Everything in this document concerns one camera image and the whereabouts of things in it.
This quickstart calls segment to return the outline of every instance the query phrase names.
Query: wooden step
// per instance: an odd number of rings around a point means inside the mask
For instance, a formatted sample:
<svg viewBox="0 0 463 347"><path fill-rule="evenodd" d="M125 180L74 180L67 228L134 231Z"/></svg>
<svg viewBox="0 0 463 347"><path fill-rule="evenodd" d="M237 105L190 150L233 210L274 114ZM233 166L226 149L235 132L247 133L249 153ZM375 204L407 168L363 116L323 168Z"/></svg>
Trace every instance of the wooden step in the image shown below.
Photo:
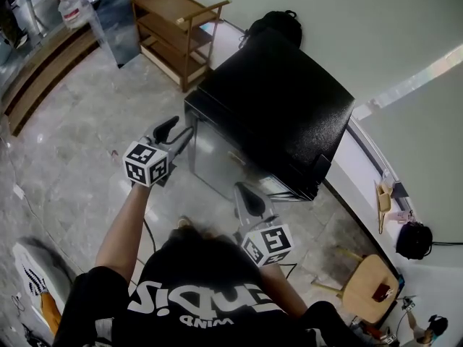
<svg viewBox="0 0 463 347"><path fill-rule="evenodd" d="M8 116L9 129L17 136L42 100L72 68L98 47L91 30L85 30L48 63L17 99Z"/></svg>
<svg viewBox="0 0 463 347"><path fill-rule="evenodd" d="M1 100L1 109L8 116L16 106L18 100L30 87L37 76L51 63L68 45L77 40L90 26L86 25L77 30L63 27L48 40L41 43L41 47L27 60L11 85L5 91Z"/></svg>

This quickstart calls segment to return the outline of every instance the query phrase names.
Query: wooden shelf cart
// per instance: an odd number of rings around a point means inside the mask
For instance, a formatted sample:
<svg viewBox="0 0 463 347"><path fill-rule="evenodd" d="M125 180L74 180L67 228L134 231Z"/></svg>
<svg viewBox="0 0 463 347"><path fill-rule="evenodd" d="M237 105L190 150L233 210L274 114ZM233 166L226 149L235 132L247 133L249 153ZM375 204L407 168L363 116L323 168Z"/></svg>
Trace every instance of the wooden shelf cart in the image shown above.
<svg viewBox="0 0 463 347"><path fill-rule="evenodd" d="M221 10L229 3L204 7L194 0L132 0L141 52L186 92L209 68ZM212 35L201 28L208 22L214 24ZM205 55L199 49L208 44Z"/></svg>

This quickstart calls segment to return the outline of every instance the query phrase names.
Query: sneaker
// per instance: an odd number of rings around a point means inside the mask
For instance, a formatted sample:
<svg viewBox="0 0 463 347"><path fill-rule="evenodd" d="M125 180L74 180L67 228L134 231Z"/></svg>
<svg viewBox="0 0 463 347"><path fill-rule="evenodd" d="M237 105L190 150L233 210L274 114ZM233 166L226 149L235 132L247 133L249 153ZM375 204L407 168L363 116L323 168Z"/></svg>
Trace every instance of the sneaker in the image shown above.
<svg viewBox="0 0 463 347"><path fill-rule="evenodd" d="M19 49L21 46L23 46L27 42L28 38L29 38L28 34L24 33L14 48Z"/></svg>
<svg viewBox="0 0 463 347"><path fill-rule="evenodd" d="M193 226L191 220L187 216L180 216L177 228L186 228L188 226Z"/></svg>
<svg viewBox="0 0 463 347"><path fill-rule="evenodd" d="M19 241L13 247L13 255L14 265L33 306L40 310L41 294L49 292L62 314L71 283L64 271L55 266L50 253L46 249Z"/></svg>

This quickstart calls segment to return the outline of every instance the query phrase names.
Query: gray tile floor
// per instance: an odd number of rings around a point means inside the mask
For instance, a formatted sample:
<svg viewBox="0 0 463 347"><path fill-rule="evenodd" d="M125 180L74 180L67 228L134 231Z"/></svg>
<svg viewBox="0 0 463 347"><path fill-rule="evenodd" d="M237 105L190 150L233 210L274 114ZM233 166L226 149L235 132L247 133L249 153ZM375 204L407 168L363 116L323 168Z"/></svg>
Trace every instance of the gray tile floor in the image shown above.
<svg viewBox="0 0 463 347"><path fill-rule="evenodd" d="M153 121L177 114L183 123L183 99L177 86L144 56L119 70L98 49L59 83L18 138L9 135L7 119L1 120L0 135L9 147L0 145L0 335L11 344L26 346L9 329L13 326L22 334L11 302L12 295L25 292L13 265L16 240L34 236L76 273L89 270L130 189L122 173L122 154ZM202 228L214 225L219 231L234 232L238 221L233 205L189 173L186 153L177 165L166 187L154 187L148 200L146 219L156 245L162 245L180 215L190 216ZM14 194L15 183L38 219ZM351 320L334 295L312 288L310 282L318 277L340 287L347 280L355 262L335 253L336 245L360 254L375 253L374 246L324 186L314 202L278 203L276 209L296 244L285 259L298 263L290 282L307 304L328 300L346 321ZM152 252L144 233L139 268ZM22 301L26 312L21 320L50 338L29 312L27 297Z"/></svg>

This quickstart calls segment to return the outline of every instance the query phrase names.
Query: black backpack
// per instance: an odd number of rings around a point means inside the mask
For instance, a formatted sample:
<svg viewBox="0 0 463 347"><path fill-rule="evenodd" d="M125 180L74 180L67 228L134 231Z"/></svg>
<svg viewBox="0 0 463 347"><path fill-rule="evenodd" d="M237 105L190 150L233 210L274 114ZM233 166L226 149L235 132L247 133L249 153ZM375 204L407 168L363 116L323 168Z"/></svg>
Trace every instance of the black backpack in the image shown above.
<svg viewBox="0 0 463 347"><path fill-rule="evenodd" d="M263 18L256 20L249 30L245 31L239 48L243 47L248 40L252 40L252 38L264 31L267 27L280 32L286 39L299 48L302 42L302 28L296 17L297 14L291 10L267 13Z"/></svg>
<svg viewBox="0 0 463 347"><path fill-rule="evenodd" d="M433 233L422 223L406 223L397 239L396 252L409 260L422 260L431 253Z"/></svg>

